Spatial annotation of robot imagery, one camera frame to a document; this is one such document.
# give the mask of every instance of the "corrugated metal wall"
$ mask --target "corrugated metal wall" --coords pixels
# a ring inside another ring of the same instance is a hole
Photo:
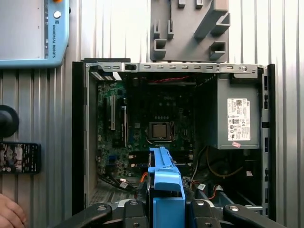
[[[2,176],[0,190],[33,228],[71,214],[71,62],[85,57],[148,61],[150,0],[70,0],[70,42],[57,70],[5,71],[0,104],[15,107],[20,130],[9,140],[42,144],[43,171]],[[276,64],[277,219],[304,227],[304,1],[229,0],[230,63]]]

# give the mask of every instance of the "motherboard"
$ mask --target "motherboard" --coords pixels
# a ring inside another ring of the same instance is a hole
[[[126,89],[123,81],[98,85],[98,168],[116,177],[140,177],[149,148],[170,150],[181,172],[193,166],[193,97],[187,87]]]

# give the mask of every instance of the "phone screen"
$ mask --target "phone screen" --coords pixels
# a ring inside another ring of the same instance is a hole
[[[0,143],[0,171],[27,173],[37,171],[38,145],[34,143]]]

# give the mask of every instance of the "screw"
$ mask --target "screw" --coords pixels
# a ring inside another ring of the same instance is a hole
[[[236,206],[230,206],[229,209],[232,210],[232,211],[238,211],[239,210],[238,207],[236,207]]]
[[[206,225],[206,227],[212,227],[212,224],[209,222],[206,222],[205,225]]]
[[[242,66],[242,70],[243,70],[244,72],[246,72],[246,71],[247,71],[247,66]]]
[[[131,203],[130,203],[131,205],[138,205],[138,202],[136,202],[136,201],[131,201]]]
[[[198,201],[196,201],[196,203],[199,205],[199,206],[203,206],[205,203],[204,203],[204,201],[202,201],[202,200],[198,200]]]
[[[105,210],[105,209],[106,209],[105,206],[99,206],[99,207],[97,208],[97,210]]]
[[[58,18],[60,18],[60,17],[61,17],[60,11],[56,11],[56,12],[54,13],[54,18],[58,19]]]

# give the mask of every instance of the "power supply label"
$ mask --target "power supply label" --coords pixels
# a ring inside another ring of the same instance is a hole
[[[227,99],[228,141],[250,140],[250,101],[243,98]]]

